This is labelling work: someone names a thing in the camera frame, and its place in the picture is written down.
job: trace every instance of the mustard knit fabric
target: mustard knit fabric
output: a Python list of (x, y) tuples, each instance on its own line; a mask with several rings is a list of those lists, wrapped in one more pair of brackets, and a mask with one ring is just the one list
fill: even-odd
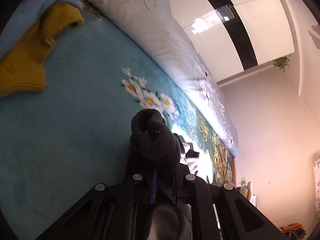
[(67, 26), (83, 22), (77, 7), (52, 5), (0, 61), (0, 97), (45, 87), (43, 63), (55, 45), (54, 37)]

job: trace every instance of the pink wall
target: pink wall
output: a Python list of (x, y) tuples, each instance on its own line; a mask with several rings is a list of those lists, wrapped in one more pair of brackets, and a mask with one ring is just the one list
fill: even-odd
[(274, 224), (309, 228), (315, 214), (313, 162), (320, 157), (320, 130), (310, 110), (273, 67), (221, 90), (239, 136), (237, 179), (253, 182), (257, 207)]
[(302, 0), (281, 0), (284, 5), (296, 52), (286, 77), (310, 108), (320, 127), (320, 26)]

